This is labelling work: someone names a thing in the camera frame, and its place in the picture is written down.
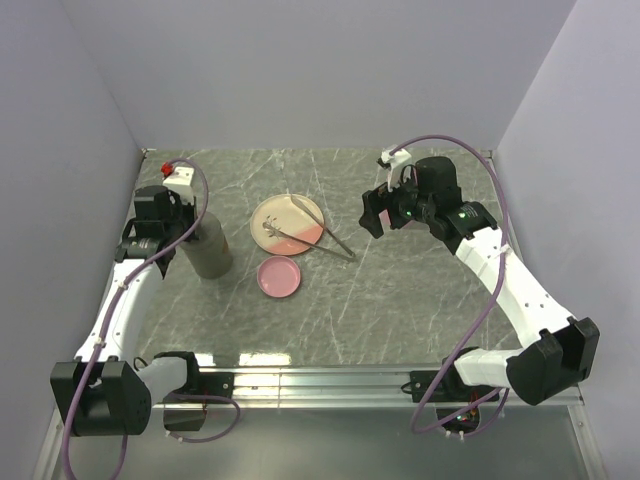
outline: metal utensil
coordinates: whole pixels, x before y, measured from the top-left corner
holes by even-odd
[[[321,222],[320,219],[318,217],[316,217],[315,214],[311,210],[309,210],[304,203],[302,203],[299,199],[297,199],[295,197],[295,195],[289,195],[289,197],[291,198],[291,202],[296,207],[298,207],[304,213],[309,215],[313,219],[314,222],[316,222],[318,225],[320,225],[322,227],[322,229],[325,232],[327,232],[331,236],[331,238],[333,238],[336,241],[336,243],[342,247],[342,249],[345,252],[347,252],[352,257],[356,256],[356,254],[353,253],[353,251],[349,247],[347,247],[342,240],[340,240],[338,237],[336,237],[335,234],[329,229],[329,227],[327,227],[323,222]]]
[[[330,253],[331,255],[334,255],[338,258],[346,260],[347,262],[353,262],[355,260],[353,257],[347,257],[346,255],[343,255],[341,253],[334,252],[333,250],[329,250],[328,248],[321,247],[320,245],[315,245],[313,243],[307,242],[306,240],[302,240],[301,238],[294,237],[293,235],[289,235],[288,233],[284,233],[282,230],[278,230],[276,227],[268,224],[267,222],[262,223],[262,228],[264,228],[267,232],[269,232],[271,236],[293,240],[294,242],[301,243],[303,245],[306,245],[307,247],[315,248],[316,250],[320,250],[321,252]]]

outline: floor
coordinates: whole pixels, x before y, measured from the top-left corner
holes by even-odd
[[[417,149],[414,158],[449,156],[463,198],[500,218],[483,167],[461,150]],[[358,225],[361,195],[385,180],[380,150],[152,151],[138,186],[159,183],[160,166],[186,156],[205,171],[209,210],[221,220],[232,270],[202,280],[178,252],[148,311],[137,350],[145,358],[190,350],[200,363],[338,365],[439,362],[489,297],[466,267],[423,225],[374,240]],[[269,254],[253,241],[249,220],[266,198],[298,193],[314,200],[328,225],[358,255],[355,263],[309,251],[295,257],[303,283],[291,297],[267,297],[256,269]],[[325,235],[320,245],[336,248]],[[517,348],[515,332],[496,308],[469,345]]]

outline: pink object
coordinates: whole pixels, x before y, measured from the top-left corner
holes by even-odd
[[[270,297],[288,297],[300,286],[300,268],[288,257],[269,257],[258,267],[258,285]]]

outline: beige plate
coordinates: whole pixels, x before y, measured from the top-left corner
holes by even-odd
[[[324,223],[322,210],[313,200],[302,195],[296,195],[296,198],[304,203]],[[291,203],[288,193],[267,198],[255,209],[249,225],[251,227],[251,236],[256,243],[274,255],[297,255],[298,253],[306,252],[311,247],[302,245],[295,240],[270,237],[269,232],[262,226],[262,223],[266,221],[271,221],[274,227],[284,233],[313,244],[320,240],[324,231],[309,215]]]

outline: wall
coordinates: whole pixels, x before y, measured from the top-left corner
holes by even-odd
[[[579,0],[498,148],[530,268],[601,330],[584,392],[612,479],[640,476],[640,4]]]
[[[156,148],[494,148],[574,3],[63,0]]]
[[[72,358],[101,300],[139,153],[63,7],[0,0],[0,449],[31,478]]]

